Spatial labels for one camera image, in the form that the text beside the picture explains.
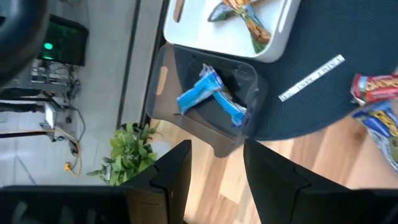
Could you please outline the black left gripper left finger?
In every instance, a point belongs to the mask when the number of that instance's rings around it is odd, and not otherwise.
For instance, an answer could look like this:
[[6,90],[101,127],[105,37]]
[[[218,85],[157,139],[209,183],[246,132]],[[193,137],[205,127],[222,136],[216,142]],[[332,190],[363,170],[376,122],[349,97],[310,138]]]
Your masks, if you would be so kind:
[[124,183],[130,222],[184,224],[191,174],[192,142],[183,140]]

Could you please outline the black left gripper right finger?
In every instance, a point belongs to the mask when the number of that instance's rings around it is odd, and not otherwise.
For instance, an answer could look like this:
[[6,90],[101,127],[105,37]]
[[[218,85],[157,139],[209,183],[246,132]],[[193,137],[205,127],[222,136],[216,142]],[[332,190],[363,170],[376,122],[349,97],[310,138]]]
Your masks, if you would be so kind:
[[244,141],[243,158],[262,223],[325,223],[321,196],[345,191],[344,186],[252,139]]

